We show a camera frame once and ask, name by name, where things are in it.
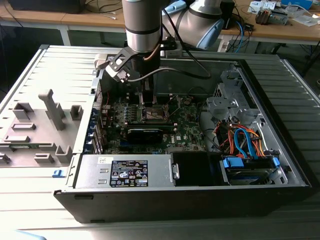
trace power supply label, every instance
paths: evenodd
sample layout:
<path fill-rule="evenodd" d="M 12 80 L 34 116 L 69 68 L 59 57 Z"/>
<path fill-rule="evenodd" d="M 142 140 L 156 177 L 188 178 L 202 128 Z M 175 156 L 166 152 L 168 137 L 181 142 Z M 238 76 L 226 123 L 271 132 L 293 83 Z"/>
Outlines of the power supply label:
<path fill-rule="evenodd" d="M 110 186 L 148 187 L 148 161 L 112 161 Z"/>

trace floor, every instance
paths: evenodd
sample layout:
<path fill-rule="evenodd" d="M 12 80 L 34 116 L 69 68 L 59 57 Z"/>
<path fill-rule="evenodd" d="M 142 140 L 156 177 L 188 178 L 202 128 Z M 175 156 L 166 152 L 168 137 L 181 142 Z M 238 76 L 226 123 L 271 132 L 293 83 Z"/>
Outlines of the floor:
<path fill-rule="evenodd" d="M 0 51 L 0 100 L 6 95 L 5 92 L 14 84 L 24 67 L 28 64 L 41 44 L 62 45 L 62 39 L 58 30 L 37 29 L 37 28 L 20 28 L 6 27 L 2 28 L 2 37 L 4 38 L 5 59 L 7 73 L 5 71 L 5 62 L 3 51 Z M 69 37 L 73 46 L 91 46 L 91 47 L 119 47 L 123 46 L 126 39 L 124 33 L 104 33 L 105 44 L 101 43 L 99 32 L 89 31 L 70 31 Z M 240 53 L 253 53 L 257 47 L 257 42 L 250 42 L 248 47 L 240 49 Z M 218 50 L 219 40 L 210 48 L 210 51 Z M 259 53 L 270 53 L 275 45 L 273 43 L 261 43 L 258 47 Z M 292 66 L 298 71 L 304 68 L 308 53 L 300 45 L 287 44 L 282 46 L 277 54 L 289 60 Z M 317 61 L 305 76 L 309 85 L 320 94 L 320 88 L 317 87 L 320 61 Z"/>

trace motherboard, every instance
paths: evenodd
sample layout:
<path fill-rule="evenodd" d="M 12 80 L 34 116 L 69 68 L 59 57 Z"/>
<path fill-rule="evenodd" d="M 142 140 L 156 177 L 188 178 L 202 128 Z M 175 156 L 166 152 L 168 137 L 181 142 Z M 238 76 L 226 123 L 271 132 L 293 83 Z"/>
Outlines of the motherboard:
<path fill-rule="evenodd" d="M 117 99 L 106 106 L 104 154 L 205 151 L 198 105 L 192 97 L 178 95 L 150 107 Z"/>

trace circuit board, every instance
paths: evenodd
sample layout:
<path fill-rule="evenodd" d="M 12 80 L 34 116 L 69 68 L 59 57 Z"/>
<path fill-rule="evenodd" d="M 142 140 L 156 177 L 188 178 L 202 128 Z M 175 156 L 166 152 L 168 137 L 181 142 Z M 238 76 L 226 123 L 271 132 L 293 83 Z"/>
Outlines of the circuit board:
<path fill-rule="evenodd" d="M 108 122 L 105 128 L 107 147 L 105 154 L 169 154 L 174 151 L 205 151 L 205 142 L 198 123 L 197 104 L 187 96 L 171 98 L 170 105 L 154 105 L 145 108 L 138 104 L 130 105 L 123 100 L 110 105 Z M 159 109 L 163 108 L 167 117 L 160 119 Z M 129 144 L 126 139 L 128 121 L 144 126 L 151 120 L 153 128 L 163 130 L 161 143 Z"/>

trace blue cable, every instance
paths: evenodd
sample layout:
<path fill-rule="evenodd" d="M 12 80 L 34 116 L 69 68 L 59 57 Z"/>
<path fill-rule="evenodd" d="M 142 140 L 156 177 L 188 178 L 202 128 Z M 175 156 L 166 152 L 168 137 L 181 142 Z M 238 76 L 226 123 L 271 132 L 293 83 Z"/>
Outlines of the blue cable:
<path fill-rule="evenodd" d="M 238 46 L 237 50 L 235 50 L 235 52 L 234 52 L 234 53 L 237 53 L 237 52 L 239 51 L 239 49 L 240 49 L 240 47 L 241 47 L 241 45 L 242 45 L 242 40 L 244 39 L 244 30 L 243 30 L 243 28 L 242 28 L 242 26 L 241 26 L 240 22 L 236 21 L 236 23 L 239 25 L 240 30 L 241 30 L 241 40 L 240 40 L 240 44 L 239 44 L 239 46 Z"/>
<path fill-rule="evenodd" d="M 235 145 L 235 147 L 239 150 L 240 153 L 243 154 L 243 156 L 244 156 L 245 158 L 247 158 L 247 154 L 245 153 L 245 151 L 243 151 L 243 150 L 241 149 L 241 147 L 239 146 L 239 143 L 238 143 L 238 133 L 239 133 L 240 131 L 244 132 L 244 135 L 245 135 L 245 137 L 246 137 L 246 142 L 247 142 L 247 144 L 248 144 L 249 153 L 250 153 L 251 157 L 253 157 L 253 159 L 258 159 L 258 156 L 256 155 L 256 152 L 255 152 L 254 148 L 253 148 L 252 145 L 251 145 L 250 135 L 249 135 L 249 133 L 248 133 L 245 129 L 243 129 L 243 128 L 238 128 L 238 129 L 235 131 L 235 133 L 234 133 L 234 145 Z"/>

